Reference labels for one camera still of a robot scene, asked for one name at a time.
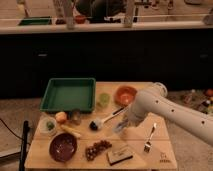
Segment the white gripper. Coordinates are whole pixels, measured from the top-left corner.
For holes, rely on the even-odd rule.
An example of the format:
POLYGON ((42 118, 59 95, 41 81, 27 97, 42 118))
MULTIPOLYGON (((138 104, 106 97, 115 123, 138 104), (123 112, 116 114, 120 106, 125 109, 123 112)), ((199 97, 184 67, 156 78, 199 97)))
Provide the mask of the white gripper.
POLYGON ((127 123, 128 127, 134 126, 137 127, 141 122, 145 120, 147 114, 144 112, 133 112, 130 108, 124 113, 123 120, 127 123))

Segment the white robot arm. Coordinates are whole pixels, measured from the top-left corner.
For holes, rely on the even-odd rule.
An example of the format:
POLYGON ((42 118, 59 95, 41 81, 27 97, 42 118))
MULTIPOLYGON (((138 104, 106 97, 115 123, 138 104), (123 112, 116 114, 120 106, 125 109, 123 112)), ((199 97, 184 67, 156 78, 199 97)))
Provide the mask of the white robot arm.
POLYGON ((166 98, 167 94, 162 83, 139 90, 125 113, 130 124, 138 126, 149 113, 158 114, 213 146, 213 117, 176 104, 166 98))

